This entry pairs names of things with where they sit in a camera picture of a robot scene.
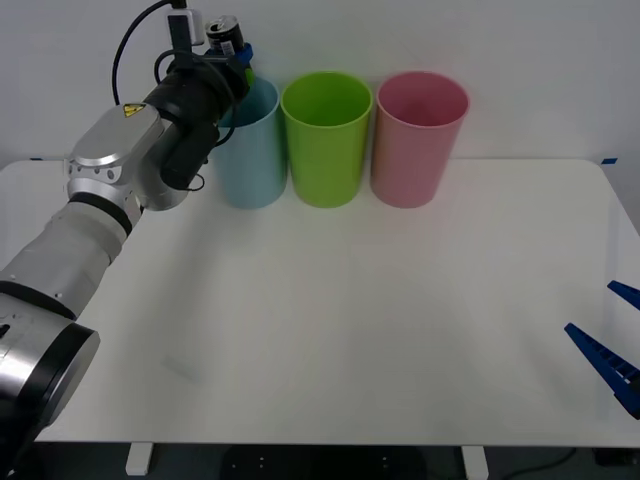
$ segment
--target white wall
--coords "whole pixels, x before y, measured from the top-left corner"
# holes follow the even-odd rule
[[[0,16],[0,156],[61,155],[110,106],[113,53],[151,0],[20,0]],[[452,75],[472,97],[455,155],[640,153],[640,0],[192,0],[240,18],[259,73],[378,82]],[[139,101],[169,47],[163,15],[136,32],[121,97]]]

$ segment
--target black cable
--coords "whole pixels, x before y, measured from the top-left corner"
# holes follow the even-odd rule
[[[563,463],[568,462],[569,459],[571,459],[571,457],[573,457],[577,451],[577,448],[572,448],[566,455],[564,455],[562,458],[559,458],[555,462],[538,465],[537,467],[529,467],[523,468],[522,470],[516,470],[515,472],[511,472],[510,474],[502,477],[502,480],[512,480],[513,478],[519,477],[520,475],[525,475],[527,473],[540,472],[541,470],[549,470],[551,468],[559,467]]]
[[[227,132],[227,134],[224,136],[224,138],[220,141],[218,141],[218,143],[216,143],[216,147],[219,147],[220,145],[224,145],[225,143],[227,143],[229,141],[229,139],[231,138],[231,135],[233,135],[233,132],[236,129],[236,102],[235,102],[235,95],[233,94],[233,91],[231,90],[231,87],[229,86],[229,83],[227,82],[227,79],[224,78],[224,76],[210,63],[208,63],[206,60],[204,60],[200,55],[193,53],[193,52],[189,52],[187,50],[177,50],[177,49],[171,49],[171,50],[167,50],[162,52],[160,55],[158,55],[158,58],[156,58],[156,61],[153,64],[153,77],[156,79],[156,83],[160,83],[160,64],[162,63],[162,61],[171,56],[171,55],[187,55],[191,58],[193,58],[196,62],[199,62],[203,65],[205,65],[209,70],[211,70],[211,72],[215,75],[215,77],[220,81],[220,83],[222,84],[222,88],[224,88],[225,93],[227,94],[227,96],[229,97],[229,101],[231,102],[231,127],[229,127],[229,131]]]
[[[155,12],[161,7],[165,5],[171,5],[171,0],[160,0],[159,2],[154,3],[149,8],[145,9],[140,15],[136,17],[136,19],[129,25],[126,33],[120,40],[120,45],[118,45],[118,50],[116,50],[116,56],[113,58],[113,65],[111,66],[111,91],[113,93],[113,101],[116,102],[116,105],[120,105],[120,95],[118,95],[118,65],[120,65],[120,58],[122,57],[122,52],[124,52],[124,47],[127,45],[129,41],[129,37],[136,29],[140,23],[147,18],[151,13]]]

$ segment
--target table leg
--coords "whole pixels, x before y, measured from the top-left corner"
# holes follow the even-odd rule
[[[153,443],[132,443],[129,448],[126,471],[129,476],[145,476],[149,473],[149,461],[153,452]]]
[[[484,447],[462,447],[462,461],[468,480],[488,480],[489,467]]]

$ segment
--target can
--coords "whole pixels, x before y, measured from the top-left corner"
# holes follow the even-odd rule
[[[216,55],[230,57],[244,48],[244,38],[238,19],[233,15],[223,15],[205,25],[209,46]]]

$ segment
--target green cup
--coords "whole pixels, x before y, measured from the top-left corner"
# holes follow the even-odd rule
[[[373,95],[356,77],[317,72],[282,94],[291,176],[315,207],[348,203],[360,187]]]

